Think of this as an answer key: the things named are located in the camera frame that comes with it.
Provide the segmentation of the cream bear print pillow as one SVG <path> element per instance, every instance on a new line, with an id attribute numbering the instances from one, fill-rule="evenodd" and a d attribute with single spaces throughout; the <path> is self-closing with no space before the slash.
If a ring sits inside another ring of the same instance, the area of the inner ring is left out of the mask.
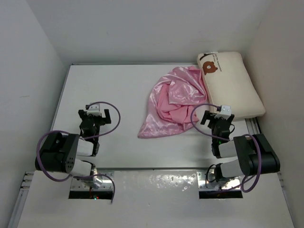
<path id="1" fill-rule="evenodd" d="M 198 55 L 197 63 L 211 104 L 230 106 L 236 119 L 255 118 L 266 113 L 240 53 L 202 53 Z"/>

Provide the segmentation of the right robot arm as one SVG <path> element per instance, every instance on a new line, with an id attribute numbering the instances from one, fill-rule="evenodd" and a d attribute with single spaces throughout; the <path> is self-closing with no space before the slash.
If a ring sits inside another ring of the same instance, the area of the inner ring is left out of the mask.
<path id="1" fill-rule="evenodd" d="M 214 165 L 214 180 L 222 181 L 237 176 L 276 173 L 280 160 L 263 134 L 230 137 L 234 115 L 228 119 L 217 118 L 215 113 L 205 111 L 201 125 L 209 121 L 213 135 L 211 150 L 216 158 L 236 158 L 234 161 Z"/>

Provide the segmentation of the pink satin pillowcase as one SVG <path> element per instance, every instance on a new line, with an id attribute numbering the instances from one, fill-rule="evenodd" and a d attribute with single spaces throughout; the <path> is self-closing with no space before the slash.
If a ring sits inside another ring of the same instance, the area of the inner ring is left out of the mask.
<path id="1" fill-rule="evenodd" d="M 147 117 L 138 138 L 150 139 L 178 135 L 199 119 L 190 115 L 194 107 L 208 102 L 202 71 L 194 66 L 176 67 L 153 87 L 147 104 Z"/>

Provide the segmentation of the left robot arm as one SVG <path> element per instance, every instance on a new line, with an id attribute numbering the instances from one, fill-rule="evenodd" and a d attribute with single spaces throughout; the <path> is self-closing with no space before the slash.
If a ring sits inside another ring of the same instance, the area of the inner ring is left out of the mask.
<path id="1" fill-rule="evenodd" d="M 75 176 L 90 175 L 91 163 L 77 160 L 77 156 L 95 157 L 99 150 L 100 127 L 111 124 L 111 117 L 108 109 L 104 110 L 102 116 L 100 108 L 94 105 L 93 108 L 79 110 L 81 119 L 79 134 L 51 133 L 47 136 L 39 150 L 40 160 L 46 171 L 72 173 L 80 164 L 85 166 Z"/>

